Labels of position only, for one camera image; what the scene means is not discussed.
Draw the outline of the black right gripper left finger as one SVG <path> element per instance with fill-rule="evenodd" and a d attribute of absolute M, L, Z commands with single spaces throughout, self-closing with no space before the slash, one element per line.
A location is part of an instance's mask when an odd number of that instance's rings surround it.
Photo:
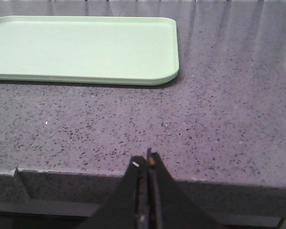
<path fill-rule="evenodd" d="M 82 229 L 147 229 L 145 159 L 131 157 L 117 189 L 82 224 Z"/>

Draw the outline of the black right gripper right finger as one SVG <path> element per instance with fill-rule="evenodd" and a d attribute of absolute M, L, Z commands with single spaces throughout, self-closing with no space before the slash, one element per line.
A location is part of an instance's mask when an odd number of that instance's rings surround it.
<path fill-rule="evenodd" d="M 152 229 L 215 229 L 217 222 L 182 192 L 160 156 L 147 150 Z"/>

